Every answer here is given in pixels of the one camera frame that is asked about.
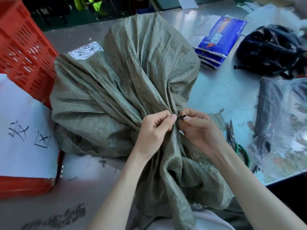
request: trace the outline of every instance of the scissors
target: scissors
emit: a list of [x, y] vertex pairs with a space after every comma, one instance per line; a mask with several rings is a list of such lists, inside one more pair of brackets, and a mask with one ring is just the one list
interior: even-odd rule
[[249, 168], [250, 166], [250, 160], [248, 158], [248, 153], [247, 151], [245, 150], [245, 148], [243, 148], [242, 145], [238, 144], [236, 139], [235, 139], [235, 134], [233, 133], [233, 126], [232, 126], [232, 121], [230, 120], [230, 126], [229, 126], [229, 139], [228, 139], [228, 144], [231, 145], [231, 144], [234, 144], [235, 145], [235, 152], [236, 154], [238, 154], [238, 151], [240, 149], [240, 151], [242, 152], [243, 154], [243, 157], [245, 159], [245, 165]]

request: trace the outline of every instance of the person's right hand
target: person's right hand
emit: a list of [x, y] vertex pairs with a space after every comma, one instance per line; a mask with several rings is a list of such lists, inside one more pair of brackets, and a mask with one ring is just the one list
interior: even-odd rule
[[215, 122], [208, 114], [191, 108], [185, 108], [179, 114], [187, 115], [179, 120], [179, 129], [186, 138], [209, 158], [223, 151], [228, 144]]

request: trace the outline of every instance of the clear plastic bag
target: clear plastic bag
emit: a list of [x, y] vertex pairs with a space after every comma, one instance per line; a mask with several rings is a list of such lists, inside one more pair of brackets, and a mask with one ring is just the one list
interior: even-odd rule
[[307, 78], [263, 77], [248, 154], [276, 179], [307, 170]]

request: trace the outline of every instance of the red plastic crate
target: red plastic crate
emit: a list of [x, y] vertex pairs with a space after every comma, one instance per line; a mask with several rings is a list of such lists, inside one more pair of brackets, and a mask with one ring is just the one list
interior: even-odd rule
[[[21, 0], [0, 0], [0, 73], [51, 109], [56, 50]], [[46, 193], [55, 179], [0, 176], [0, 198]]]

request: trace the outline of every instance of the stack of blue packages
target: stack of blue packages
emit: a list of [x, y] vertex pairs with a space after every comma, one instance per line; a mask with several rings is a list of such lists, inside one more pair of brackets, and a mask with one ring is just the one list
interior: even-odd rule
[[218, 69], [241, 36], [246, 21], [210, 15], [189, 39], [201, 62]]

